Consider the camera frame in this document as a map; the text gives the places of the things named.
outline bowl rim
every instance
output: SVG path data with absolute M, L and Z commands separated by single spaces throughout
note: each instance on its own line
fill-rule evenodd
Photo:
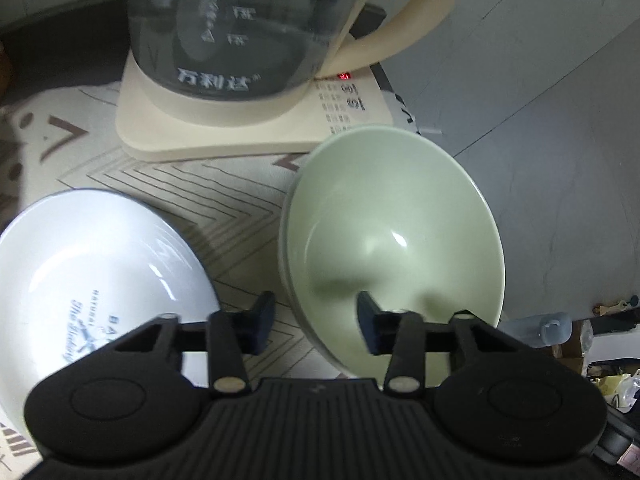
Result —
M 498 249 L 499 249 L 498 252 L 500 256 L 500 282 L 501 282 L 500 283 L 500 307 L 496 313 L 495 319 L 492 320 L 492 325 L 494 327 L 497 326 L 500 320 L 500 315 L 502 313 L 502 306 L 504 304 L 505 267 L 504 267 L 504 250 L 502 248 L 502 239 L 500 238 L 500 233 L 498 231 L 498 226 L 495 222 L 494 214 L 492 213 L 491 208 L 489 208 L 489 205 L 486 199 L 484 198 L 484 195 L 478 188 L 478 185 L 475 183 L 475 181 L 462 167 L 462 165 L 452 155 L 449 155 L 449 153 L 447 153 L 443 148 L 438 146 L 432 140 L 426 139 L 420 134 L 409 132 L 407 130 L 403 130 L 402 128 L 398 128 L 396 126 L 388 126 L 386 124 L 363 124 L 361 126 L 355 126 L 353 128 L 350 128 L 349 130 L 341 132 L 339 134 L 335 134 L 331 136 L 329 139 L 322 142 L 318 147 L 316 147 L 316 149 L 314 149 L 312 152 L 309 153 L 307 160 L 296 173 L 296 176 L 293 179 L 293 182 L 291 183 L 289 190 L 287 191 L 287 194 L 285 196 L 285 199 L 282 205 L 282 212 L 280 215 L 280 227 L 278 229 L 278 270 L 280 272 L 280 279 L 282 281 L 282 284 L 284 285 L 285 291 L 289 297 L 289 302 L 290 302 L 293 314 L 296 317 L 296 320 L 298 321 L 298 323 L 300 324 L 300 328 L 302 329 L 306 338 L 308 338 L 309 341 L 311 341 L 311 344 L 314 346 L 314 348 L 316 348 L 321 353 L 322 357 L 324 357 L 327 361 L 329 361 L 329 364 L 333 365 L 337 370 L 339 370 L 341 373 L 343 373 L 344 375 L 350 378 L 356 378 L 357 375 L 355 375 L 353 372 L 348 370 L 344 366 L 344 364 L 340 361 L 340 359 L 338 359 L 327 348 L 327 346 L 322 342 L 322 340 L 320 339 L 316 331 L 313 329 L 311 324 L 306 319 L 306 315 L 302 309 L 302 306 L 300 305 L 300 301 L 294 290 L 293 280 L 289 270 L 289 258 L 287 255 L 287 233 L 288 233 L 288 226 L 289 226 L 289 213 L 291 209 L 291 204 L 293 202 L 293 199 L 295 198 L 296 191 L 298 190 L 300 181 L 304 177 L 306 166 L 314 158 L 317 158 L 320 153 L 324 152 L 328 147 L 333 146 L 338 142 L 341 142 L 342 139 L 346 137 L 361 135 L 361 134 L 364 134 L 364 132 L 370 132 L 371 130 L 379 130 L 379 131 L 383 130 L 386 133 L 391 135 L 399 135 L 399 136 L 419 139 L 418 142 L 423 142 L 427 144 L 431 149 L 435 149 L 437 152 L 444 155 L 445 158 L 448 158 L 457 167 L 458 171 L 467 179 L 467 181 L 471 183 L 471 185 L 476 190 L 476 193 L 480 197 L 482 203 L 484 204 L 485 209 L 489 213 L 489 216 L 492 220 L 491 222 L 492 231 L 495 235 L 496 240 L 498 241 Z

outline plastic bottle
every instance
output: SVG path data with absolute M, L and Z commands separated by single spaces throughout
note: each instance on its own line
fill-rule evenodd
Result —
M 559 345 L 571 337 L 571 317 L 565 312 L 501 321 L 498 330 L 531 346 Z

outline kettle handle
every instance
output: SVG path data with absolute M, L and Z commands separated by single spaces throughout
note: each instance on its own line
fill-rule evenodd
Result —
M 409 0 L 388 23 L 359 40 L 344 42 L 316 77 L 368 66 L 397 54 L 435 28 L 456 0 Z

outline grey floor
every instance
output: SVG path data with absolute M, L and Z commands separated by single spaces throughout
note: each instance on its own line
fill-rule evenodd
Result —
M 494 213 L 508 316 L 640 292 L 640 0 L 460 0 L 383 65 Z

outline cardboard box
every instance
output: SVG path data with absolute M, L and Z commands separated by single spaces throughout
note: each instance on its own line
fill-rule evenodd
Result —
M 562 349 L 562 357 L 584 357 L 585 351 L 582 348 L 582 343 L 580 342 L 580 334 L 582 333 L 582 325 L 588 322 L 588 319 L 583 319 L 572 323 L 571 337 L 567 342 L 560 345 L 560 348 Z
M 562 348 L 560 347 L 560 345 L 545 346 L 539 348 L 538 350 L 540 350 L 543 354 L 548 355 L 549 357 L 555 357 L 556 359 L 562 357 Z
M 586 374 L 583 357 L 561 357 L 558 359 L 558 362 L 562 363 L 567 368 L 570 368 L 577 374 L 582 376 L 585 376 Z

